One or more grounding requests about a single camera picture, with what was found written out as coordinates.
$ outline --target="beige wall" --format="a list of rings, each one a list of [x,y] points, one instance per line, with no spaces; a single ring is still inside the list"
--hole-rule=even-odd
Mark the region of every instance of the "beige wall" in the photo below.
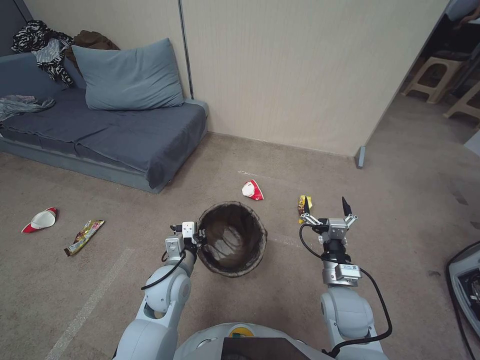
[[[177,0],[25,0],[32,15],[121,48],[170,37]],[[209,130],[343,155],[368,140],[448,0],[183,0]]]

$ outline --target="person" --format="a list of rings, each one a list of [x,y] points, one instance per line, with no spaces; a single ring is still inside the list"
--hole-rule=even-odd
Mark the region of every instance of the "person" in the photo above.
[[[479,17],[480,0],[451,0],[420,57],[428,59],[439,50],[471,53],[480,42],[480,25],[467,24]]]

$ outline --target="gray sofa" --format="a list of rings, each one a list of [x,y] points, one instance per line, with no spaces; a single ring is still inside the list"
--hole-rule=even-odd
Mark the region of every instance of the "gray sofa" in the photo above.
[[[31,53],[0,57],[0,97],[55,99],[50,109],[0,122],[0,151],[159,193],[205,136],[207,104],[89,110],[85,81],[67,59],[65,68],[74,87],[53,82]]]

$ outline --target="candy wrapper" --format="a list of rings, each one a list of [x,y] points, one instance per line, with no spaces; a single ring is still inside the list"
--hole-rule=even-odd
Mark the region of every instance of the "candy wrapper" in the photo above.
[[[75,236],[73,244],[63,249],[67,256],[71,256],[80,251],[81,248],[90,240],[90,238],[97,232],[104,224],[104,220],[90,220],[85,224],[82,230]]]
[[[314,206],[312,203],[311,196],[300,195],[300,197],[298,198],[298,213],[300,215],[305,213],[305,198],[306,198],[306,201],[308,202],[308,209],[309,209],[308,211],[310,211],[310,209],[312,209],[312,207]],[[305,221],[303,221],[301,218],[298,219],[299,224],[303,224],[304,222]]]

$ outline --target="black and white clothing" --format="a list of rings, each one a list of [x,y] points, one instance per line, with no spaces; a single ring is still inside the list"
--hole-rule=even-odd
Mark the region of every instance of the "black and white clothing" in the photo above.
[[[31,52],[36,65],[45,71],[53,81],[61,79],[67,86],[73,80],[62,65],[64,52],[73,39],[63,32],[54,31],[41,20],[30,20],[13,36],[11,49],[17,53]]]

